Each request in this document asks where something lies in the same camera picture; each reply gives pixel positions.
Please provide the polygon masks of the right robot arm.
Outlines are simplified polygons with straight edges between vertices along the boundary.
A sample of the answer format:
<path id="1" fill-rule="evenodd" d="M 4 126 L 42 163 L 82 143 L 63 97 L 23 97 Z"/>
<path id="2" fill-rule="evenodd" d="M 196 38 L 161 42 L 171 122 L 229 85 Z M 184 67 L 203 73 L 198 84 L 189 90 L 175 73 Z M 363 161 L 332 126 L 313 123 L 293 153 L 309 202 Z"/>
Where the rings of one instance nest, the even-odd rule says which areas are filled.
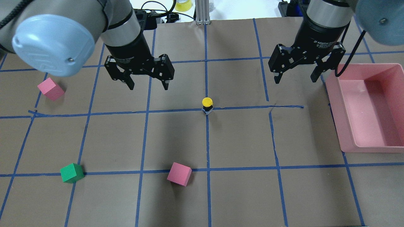
<path id="1" fill-rule="evenodd" d="M 280 3 L 283 17 L 302 17 L 302 24 L 291 47 L 277 44 L 268 66 L 274 82 L 299 65 L 316 64 L 310 78 L 316 82 L 320 75 L 333 70 L 339 77 L 348 67 L 365 34 L 382 45 L 403 45 L 402 0 L 291 0 Z M 362 32 L 352 52 L 338 70 L 346 53 L 342 42 L 352 17 L 356 16 Z"/>

